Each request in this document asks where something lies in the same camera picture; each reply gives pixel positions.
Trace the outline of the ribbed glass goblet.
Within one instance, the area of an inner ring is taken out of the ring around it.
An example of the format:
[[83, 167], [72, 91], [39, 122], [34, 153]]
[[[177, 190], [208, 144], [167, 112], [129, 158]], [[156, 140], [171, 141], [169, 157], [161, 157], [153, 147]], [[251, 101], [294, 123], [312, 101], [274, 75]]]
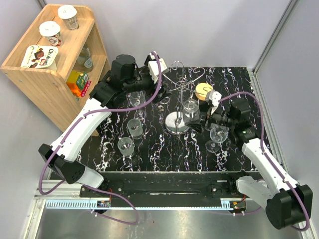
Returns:
[[193, 122], [199, 120], [199, 105], [194, 99], [188, 99], [182, 104], [182, 118], [184, 123]]

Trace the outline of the frosted short goblet front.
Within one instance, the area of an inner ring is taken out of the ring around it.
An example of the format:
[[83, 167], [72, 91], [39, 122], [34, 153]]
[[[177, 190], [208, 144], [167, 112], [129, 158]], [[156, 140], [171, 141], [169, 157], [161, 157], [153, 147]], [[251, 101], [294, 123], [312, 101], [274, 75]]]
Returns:
[[135, 145], [129, 137], [123, 137], [118, 141], [118, 149], [124, 157], [130, 157], [134, 154]]

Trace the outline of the clear patterned short goblet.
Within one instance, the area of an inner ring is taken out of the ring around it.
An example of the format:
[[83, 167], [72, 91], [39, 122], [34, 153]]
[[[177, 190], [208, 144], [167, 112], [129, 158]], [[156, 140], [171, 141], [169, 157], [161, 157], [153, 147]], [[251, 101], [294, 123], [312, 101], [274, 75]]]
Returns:
[[139, 119], [129, 120], [127, 128], [134, 139], [140, 139], [143, 136], [143, 126]]

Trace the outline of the white lidded yogurt cup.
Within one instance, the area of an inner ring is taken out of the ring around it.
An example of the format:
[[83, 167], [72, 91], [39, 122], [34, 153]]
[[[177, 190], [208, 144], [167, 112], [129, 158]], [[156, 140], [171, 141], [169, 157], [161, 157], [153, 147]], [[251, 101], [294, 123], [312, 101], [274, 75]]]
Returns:
[[46, 21], [39, 26], [39, 33], [45, 37], [52, 46], [61, 46], [63, 44], [60, 26], [55, 21]]

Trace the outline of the clear cup white lid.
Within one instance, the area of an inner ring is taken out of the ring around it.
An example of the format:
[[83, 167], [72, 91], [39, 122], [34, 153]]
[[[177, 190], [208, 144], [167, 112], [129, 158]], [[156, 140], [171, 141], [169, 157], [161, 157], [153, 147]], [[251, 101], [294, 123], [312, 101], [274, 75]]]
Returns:
[[69, 30], [79, 28], [77, 10], [72, 5], [62, 5], [57, 10], [58, 17], [61, 18]]

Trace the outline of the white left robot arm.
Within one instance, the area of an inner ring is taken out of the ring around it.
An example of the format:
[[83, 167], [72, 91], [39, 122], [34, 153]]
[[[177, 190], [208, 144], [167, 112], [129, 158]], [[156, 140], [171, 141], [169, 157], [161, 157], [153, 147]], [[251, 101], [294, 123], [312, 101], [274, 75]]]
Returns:
[[120, 108], [128, 93], [145, 91], [150, 99], [142, 104], [157, 103], [168, 94], [162, 85], [162, 76], [168, 67], [156, 52], [151, 52], [138, 67], [135, 58], [121, 54], [112, 62], [111, 69], [89, 94], [83, 109], [65, 132], [52, 144], [42, 144], [38, 150], [45, 161], [43, 171], [50, 168], [68, 184], [79, 183], [91, 187], [97, 197], [107, 194], [104, 177], [77, 161], [84, 143], [102, 121], [112, 112], [136, 111], [139, 107]]

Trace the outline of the glass bottle on shelf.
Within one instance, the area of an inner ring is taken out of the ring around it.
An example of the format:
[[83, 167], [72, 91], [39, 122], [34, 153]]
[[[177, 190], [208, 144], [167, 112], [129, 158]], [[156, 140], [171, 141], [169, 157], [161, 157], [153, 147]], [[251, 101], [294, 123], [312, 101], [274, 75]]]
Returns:
[[85, 72], [91, 72], [93, 70], [94, 64], [89, 47], [86, 44], [83, 46], [76, 62]]

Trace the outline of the clear smooth wine glass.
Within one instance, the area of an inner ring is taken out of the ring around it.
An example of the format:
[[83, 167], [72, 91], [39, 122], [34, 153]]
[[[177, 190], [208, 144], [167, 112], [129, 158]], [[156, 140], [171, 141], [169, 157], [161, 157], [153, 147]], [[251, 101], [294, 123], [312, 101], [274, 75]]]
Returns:
[[[131, 106], [133, 106], [133, 107], [137, 107], [137, 106], [144, 104], [146, 102], [144, 92], [139, 91], [139, 92], [129, 93], [129, 101], [130, 101]], [[134, 118], [142, 120], [145, 117], [146, 117], [145, 107], [136, 110], [136, 112], [134, 114]]]

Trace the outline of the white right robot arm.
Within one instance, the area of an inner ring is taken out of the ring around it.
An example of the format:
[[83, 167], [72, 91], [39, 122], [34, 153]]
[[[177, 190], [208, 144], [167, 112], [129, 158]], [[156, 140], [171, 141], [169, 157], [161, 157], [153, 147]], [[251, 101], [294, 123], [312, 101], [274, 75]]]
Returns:
[[313, 192], [308, 185], [300, 185], [279, 164], [263, 142], [263, 130], [256, 130], [250, 122], [250, 106], [247, 99], [235, 98], [227, 112], [213, 111], [213, 104], [199, 106], [202, 114], [198, 120], [191, 119], [186, 125], [197, 132], [203, 132], [205, 124], [216, 124], [229, 129], [228, 137], [236, 147], [253, 163], [265, 181], [265, 185], [243, 173], [241, 177], [227, 184], [232, 197], [241, 194], [255, 201], [266, 212], [267, 218], [276, 229], [300, 228], [304, 232], [310, 227]]

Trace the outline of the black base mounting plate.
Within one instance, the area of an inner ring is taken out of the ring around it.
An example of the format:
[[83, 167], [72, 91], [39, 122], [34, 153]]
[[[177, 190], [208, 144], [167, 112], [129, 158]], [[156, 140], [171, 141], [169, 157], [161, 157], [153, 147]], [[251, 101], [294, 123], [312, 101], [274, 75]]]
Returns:
[[243, 198], [236, 179], [257, 172], [105, 172], [101, 190], [120, 194], [139, 210], [204, 209], [221, 206], [221, 199]]

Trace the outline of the orange juice carton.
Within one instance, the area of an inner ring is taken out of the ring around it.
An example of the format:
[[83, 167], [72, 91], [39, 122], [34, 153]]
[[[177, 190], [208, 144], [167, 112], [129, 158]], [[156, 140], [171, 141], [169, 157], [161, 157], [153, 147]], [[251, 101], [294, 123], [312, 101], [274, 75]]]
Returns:
[[81, 91], [84, 89], [87, 81], [89, 81], [89, 76], [86, 72], [71, 71], [66, 84], [73, 95], [80, 97]]

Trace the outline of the Chobani yogurt cup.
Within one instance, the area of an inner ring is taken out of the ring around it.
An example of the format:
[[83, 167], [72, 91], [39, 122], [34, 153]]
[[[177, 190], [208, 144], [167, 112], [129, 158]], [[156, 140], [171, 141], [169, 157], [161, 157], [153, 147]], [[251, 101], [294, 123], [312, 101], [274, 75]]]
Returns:
[[27, 47], [21, 68], [57, 70], [55, 58], [59, 49], [55, 46], [31, 45]]

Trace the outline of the wooden shelf unit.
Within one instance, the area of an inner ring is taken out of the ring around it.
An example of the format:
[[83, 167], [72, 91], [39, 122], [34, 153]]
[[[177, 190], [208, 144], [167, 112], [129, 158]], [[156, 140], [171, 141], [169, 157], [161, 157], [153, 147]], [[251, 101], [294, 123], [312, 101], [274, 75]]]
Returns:
[[[110, 70], [110, 63], [93, 11], [88, 6], [76, 5], [79, 28], [69, 30], [58, 17], [59, 7], [48, 4], [43, 8], [5, 59], [1, 70], [61, 131], [65, 131], [89, 98], [86, 94], [76, 99], [66, 84], [82, 47], [88, 45], [94, 64], [93, 71], [88, 74], [91, 85], [87, 93]], [[57, 70], [22, 68], [20, 65], [28, 46], [49, 44], [39, 33], [40, 24], [49, 20], [61, 27], [63, 44], [56, 58]]]

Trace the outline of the chrome wine glass rack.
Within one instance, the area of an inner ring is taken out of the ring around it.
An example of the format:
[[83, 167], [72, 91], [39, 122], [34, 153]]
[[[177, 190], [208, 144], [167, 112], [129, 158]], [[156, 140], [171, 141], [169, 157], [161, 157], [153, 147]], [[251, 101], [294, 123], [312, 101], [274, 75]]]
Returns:
[[194, 80], [189, 80], [186, 77], [186, 69], [181, 61], [174, 61], [171, 64], [171, 70], [176, 71], [181, 68], [181, 76], [177, 78], [176, 82], [173, 82], [175, 88], [170, 90], [170, 92], [178, 93], [177, 104], [175, 111], [169, 113], [165, 118], [165, 127], [167, 131], [172, 135], [182, 135], [185, 134], [189, 127], [185, 126], [182, 118], [182, 104], [188, 99], [194, 99], [195, 90], [193, 89], [194, 83], [198, 81], [205, 74], [205, 69], [202, 67], [196, 67], [193, 71], [194, 73], [201, 73]]

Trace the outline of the clear wine glass right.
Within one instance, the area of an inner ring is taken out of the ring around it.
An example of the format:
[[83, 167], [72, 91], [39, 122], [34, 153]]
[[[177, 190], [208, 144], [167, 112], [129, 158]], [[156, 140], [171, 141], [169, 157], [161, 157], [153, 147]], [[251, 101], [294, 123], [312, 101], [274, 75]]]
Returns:
[[226, 126], [214, 124], [210, 130], [210, 140], [205, 144], [207, 151], [218, 152], [221, 143], [223, 143], [229, 134], [229, 128]]

